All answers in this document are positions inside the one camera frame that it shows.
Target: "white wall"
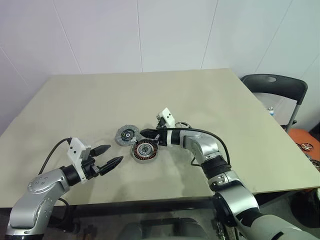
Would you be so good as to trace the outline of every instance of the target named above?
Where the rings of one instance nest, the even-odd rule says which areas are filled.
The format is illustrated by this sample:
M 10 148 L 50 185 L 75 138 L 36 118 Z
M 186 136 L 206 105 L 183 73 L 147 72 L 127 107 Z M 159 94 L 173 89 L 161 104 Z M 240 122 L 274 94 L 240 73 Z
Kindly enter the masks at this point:
M 55 74 L 232 68 L 309 85 L 320 121 L 319 0 L 0 0 L 0 134 Z M 277 98 L 284 121 L 292 103 Z

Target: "orange object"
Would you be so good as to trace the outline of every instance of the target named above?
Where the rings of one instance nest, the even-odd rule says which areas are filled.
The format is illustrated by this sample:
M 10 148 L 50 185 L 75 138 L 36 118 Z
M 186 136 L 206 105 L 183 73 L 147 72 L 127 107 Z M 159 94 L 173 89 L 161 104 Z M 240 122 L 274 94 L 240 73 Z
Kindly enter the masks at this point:
M 320 161 L 320 142 L 315 139 L 309 132 L 303 129 L 297 129 L 297 128 L 291 128 L 289 131 L 289 136 L 292 138 L 292 140 L 299 145 L 304 144 L 306 145 L 312 145 L 313 149 L 310 151 L 305 151 L 302 149 L 302 151 L 305 154 L 308 154 L 312 157 L 313 160 Z

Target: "floor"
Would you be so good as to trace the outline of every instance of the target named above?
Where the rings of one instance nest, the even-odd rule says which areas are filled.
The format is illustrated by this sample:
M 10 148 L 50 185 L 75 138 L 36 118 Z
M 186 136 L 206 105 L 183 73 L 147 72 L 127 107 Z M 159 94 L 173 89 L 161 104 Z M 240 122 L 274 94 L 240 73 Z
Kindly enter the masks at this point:
M 307 228 L 301 225 L 293 216 L 289 206 L 289 198 L 283 198 L 273 202 L 267 206 L 261 207 L 261 211 L 265 214 L 273 214 L 284 220 L 292 223 L 293 225 L 301 228 L 302 230 L 311 233 L 317 238 L 320 238 L 320 228 Z M 211 209 L 191 209 L 180 210 L 174 212 L 161 212 L 161 213 L 147 213 L 147 214 L 123 214 L 123 215 L 110 215 L 99 217 L 85 217 L 79 219 L 81 221 L 80 234 L 75 235 L 71 233 L 64 233 L 54 228 L 47 228 L 44 240 L 83 240 L 83 232 L 90 230 L 92 232 L 91 240 L 116 240 L 119 232 L 128 223 L 136 223 L 141 220 L 147 219 L 163 219 L 163 218 L 193 218 L 205 230 L 209 239 L 218 240 L 216 231 L 212 227 L 211 220 L 214 218 L 214 213 Z M 4 239 L 5 230 L 8 224 L 7 214 L 1 214 L 0 211 L 0 240 Z M 170 227 L 154 227 L 152 229 L 152 236 L 163 237 L 171 234 Z

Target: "table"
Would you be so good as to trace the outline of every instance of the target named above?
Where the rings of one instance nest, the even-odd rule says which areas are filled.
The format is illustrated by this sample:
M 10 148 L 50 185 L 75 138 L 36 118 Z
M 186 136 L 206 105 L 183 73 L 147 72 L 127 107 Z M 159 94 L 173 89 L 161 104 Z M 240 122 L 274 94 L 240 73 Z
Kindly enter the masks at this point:
M 253 193 L 320 186 L 318 171 L 230 69 L 57 75 L 0 137 L 0 207 L 14 205 L 52 147 L 69 136 L 92 147 L 111 144 L 98 165 L 124 156 L 107 175 L 73 186 L 64 196 L 72 205 L 211 196 L 187 150 L 160 147 L 156 161 L 139 164 L 130 147 L 115 143 L 123 125 L 154 128 L 165 107 L 176 121 L 220 136 Z M 67 149 L 62 144 L 45 171 L 69 165 Z

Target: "chair backrest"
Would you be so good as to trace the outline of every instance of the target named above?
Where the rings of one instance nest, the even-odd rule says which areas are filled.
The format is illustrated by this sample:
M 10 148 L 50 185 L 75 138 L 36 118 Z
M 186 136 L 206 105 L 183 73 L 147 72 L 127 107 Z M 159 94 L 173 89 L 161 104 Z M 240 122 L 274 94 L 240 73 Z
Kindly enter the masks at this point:
M 297 105 L 301 105 L 308 89 L 302 80 L 273 74 L 246 75 L 241 81 L 252 93 L 280 95 L 296 100 Z

